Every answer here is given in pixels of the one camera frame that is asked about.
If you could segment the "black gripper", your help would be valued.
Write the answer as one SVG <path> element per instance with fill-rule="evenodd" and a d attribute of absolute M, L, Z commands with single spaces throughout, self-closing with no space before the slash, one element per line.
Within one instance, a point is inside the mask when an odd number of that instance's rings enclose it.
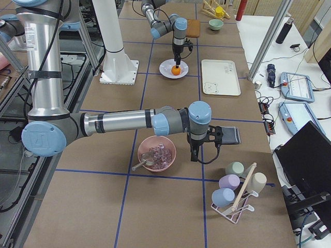
<path fill-rule="evenodd" d="M 172 51 L 174 54 L 174 61 L 175 61 L 176 68 L 180 67 L 181 53 L 183 52 L 183 50 L 184 50 L 183 45 L 172 44 Z"/>
<path fill-rule="evenodd" d="M 201 160 L 199 159 L 199 150 L 200 147 L 203 145 L 203 141 L 197 141 L 194 139 L 187 139 L 189 146 L 190 146 L 190 160 L 192 162 L 200 162 Z"/>

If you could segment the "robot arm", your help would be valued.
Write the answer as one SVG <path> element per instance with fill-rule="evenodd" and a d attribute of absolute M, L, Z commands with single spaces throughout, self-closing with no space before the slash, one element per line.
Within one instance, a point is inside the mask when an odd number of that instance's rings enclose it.
<path fill-rule="evenodd" d="M 22 132 L 25 148 L 41 157 L 61 153 L 67 145 L 94 133 L 153 128 L 156 135 L 187 133 L 191 161 L 199 161 L 199 147 L 210 142 L 211 107 L 196 101 L 188 108 L 123 111 L 99 115 L 72 114 L 64 106 L 59 30 L 62 25 L 80 26 L 79 1 L 13 1 L 23 23 L 28 55 L 29 94 L 32 109 Z M 157 19 L 155 10 L 167 1 L 142 1 L 141 11 L 157 39 L 173 32 L 172 50 L 175 65 L 180 65 L 184 47 L 192 47 L 186 39 L 187 20 L 172 14 L 168 20 Z M 130 60 L 124 51 L 118 14 L 114 1 L 93 1 L 97 23 L 103 39 L 105 57 L 102 76 L 105 83 L 134 84 L 138 61 Z"/>
<path fill-rule="evenodd" d="M 141 12 L 147 18 L 151 26 L 151 35 L 154 39 L 158 39 L 173 32 L 172 51 L 174 54 L 175 67 L 178 68 L 184 47 L 188 47 L 189 51 L 192 51 L 192 43 L 186 37 L 188 22 L 185 18 L 173 13 L 167 16 L 166 21 L 158 19 L 156 12 L 160 11 L 160 7 L 167 2 L 168 1 L 142 1 Z"/>

